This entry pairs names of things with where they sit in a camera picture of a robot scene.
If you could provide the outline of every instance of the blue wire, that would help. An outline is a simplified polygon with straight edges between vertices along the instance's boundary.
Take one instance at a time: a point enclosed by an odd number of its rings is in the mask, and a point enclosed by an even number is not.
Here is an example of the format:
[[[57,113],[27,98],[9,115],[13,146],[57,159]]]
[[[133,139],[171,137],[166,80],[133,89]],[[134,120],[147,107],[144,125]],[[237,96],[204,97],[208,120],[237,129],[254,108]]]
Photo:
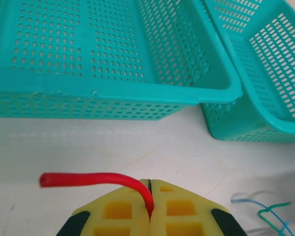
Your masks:
[[[291,236],[295,236],[293,234],[293,232],[290,230],[288,224],[286,224],[281,218],[280,216],[278,216],[273,210],[271,210],[270,208],[268,208],[267,206],[261,204],[261,203],[258,203],[254,200],[251,200],[251,199],[238,199],[238,200],[234,200],[234,199],[231,199],[231,203],[255,203],[255,204],[258,204],[262,207],[264,207],[265,209],[267,209],[268,211],[270,211],[276,218],[278,218],[279,221],[281,221],[281,223],[283,224],[284,228],[283,228],[283,231],[286,229],[288,232],[290,232]]]
[[[283,229],[280,231],[279,236],[283,236],[284,231],[286,230],[285,226],[283,226]]]

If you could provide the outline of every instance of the square cutout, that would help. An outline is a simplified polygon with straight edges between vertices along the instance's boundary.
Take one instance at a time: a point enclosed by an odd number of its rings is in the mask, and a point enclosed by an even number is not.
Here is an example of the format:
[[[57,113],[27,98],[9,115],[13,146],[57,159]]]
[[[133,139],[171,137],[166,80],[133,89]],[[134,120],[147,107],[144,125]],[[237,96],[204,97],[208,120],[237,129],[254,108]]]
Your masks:
[[[131,219],[132,204],[129,201],[111,201],[106,204],[103,213],[104,219]]]
[[[130,227],[98,227],[94,236],[130,236]]]
[[[167,215],[169,216],[183,216],[196,215],[195,205],[190,200],[168,200]]]
[[[207,236],[201,222],[167,223],[166,236]]]

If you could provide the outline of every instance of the red cable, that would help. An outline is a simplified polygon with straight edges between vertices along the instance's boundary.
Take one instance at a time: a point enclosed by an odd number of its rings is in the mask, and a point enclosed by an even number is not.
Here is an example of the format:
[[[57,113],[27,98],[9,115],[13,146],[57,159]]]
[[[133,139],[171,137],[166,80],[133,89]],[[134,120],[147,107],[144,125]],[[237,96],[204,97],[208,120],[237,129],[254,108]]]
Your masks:
[[[138,191],[145,202],[148,216],[151,218],[154,209],[153,196],[144,184],[132,177],[116,173],[43,173],[39,178],[39,184],[43,188],[84,186],[101,183],[120,184]]]

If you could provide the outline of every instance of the teal plastic basket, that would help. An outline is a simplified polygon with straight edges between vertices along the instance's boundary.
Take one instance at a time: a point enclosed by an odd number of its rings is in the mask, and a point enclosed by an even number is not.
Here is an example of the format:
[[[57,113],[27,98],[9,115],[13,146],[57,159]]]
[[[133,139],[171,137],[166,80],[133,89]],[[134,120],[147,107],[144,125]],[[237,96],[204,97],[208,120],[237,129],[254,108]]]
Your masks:
[[[239,93],[198,0],[0,0],[0,117],[161,119]]]
[[[243,93],[204,104],[220,140],[295,142],[295,11],[284,0],[204,0]]]

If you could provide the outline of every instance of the white floor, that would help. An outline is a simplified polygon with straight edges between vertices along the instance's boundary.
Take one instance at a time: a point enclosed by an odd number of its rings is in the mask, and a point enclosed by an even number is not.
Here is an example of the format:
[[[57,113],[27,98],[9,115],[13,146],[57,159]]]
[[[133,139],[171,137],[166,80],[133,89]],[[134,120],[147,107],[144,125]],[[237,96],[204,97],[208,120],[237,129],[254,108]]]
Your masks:
[[[292,201],[277,212],[295,233],[295,144],[214,140],[199,107],[161,121],[0,119],[0,236],[54,236],[74,209],[117,188],[40,189],[43,172],[162,179],[226,206],[255,236],[277,234],[233,194]]]

